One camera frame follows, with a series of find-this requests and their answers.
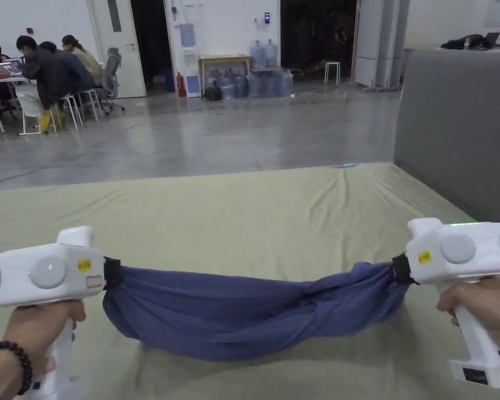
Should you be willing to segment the person's left hand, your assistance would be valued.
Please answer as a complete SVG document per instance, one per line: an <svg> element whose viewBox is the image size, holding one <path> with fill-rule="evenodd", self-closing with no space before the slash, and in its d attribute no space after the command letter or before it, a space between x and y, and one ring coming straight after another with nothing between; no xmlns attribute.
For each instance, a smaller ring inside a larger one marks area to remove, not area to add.
<svg viewBox="0 0 500 400"><path fill-rule="evenodd" d="M47 356L47 352L66 324L72 321L75 328L85 319L84 303L79 299L48 306L18 307L11 313L3 340L24 350L37 379L55 368L55 361Z"/></svg>

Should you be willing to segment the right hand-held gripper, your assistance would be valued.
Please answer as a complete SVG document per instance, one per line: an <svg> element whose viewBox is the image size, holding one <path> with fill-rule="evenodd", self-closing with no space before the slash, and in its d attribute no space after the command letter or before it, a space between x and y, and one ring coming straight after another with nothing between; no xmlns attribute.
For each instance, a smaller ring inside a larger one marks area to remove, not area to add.
<svg viewBox="0 0 500 400"><path fill-rule="evenodd" d="M412 239L392 261L396 281L433 284L443 292L461 281L477 283L500 275L500 223L443 224L419 218L408 228ZM450 362L454 378L500 389L500 347L464 307L455 313L469 359Z"/></svg>

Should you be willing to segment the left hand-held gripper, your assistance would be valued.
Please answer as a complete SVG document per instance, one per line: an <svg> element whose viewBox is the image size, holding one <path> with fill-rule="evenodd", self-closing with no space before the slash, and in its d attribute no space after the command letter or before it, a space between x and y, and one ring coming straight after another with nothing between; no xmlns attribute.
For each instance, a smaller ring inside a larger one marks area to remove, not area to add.
<svg viewBox="0 0 500 400"><path fill-rule="evenodd" d="M55 243L0 253L0 306L47 306L95 296L121 282L121 262L93 247L94 231L59 232ZM71 372L73 323L68 320L47 355L55 369L38 379L26 399L86 399L90 380Z"/></svg>

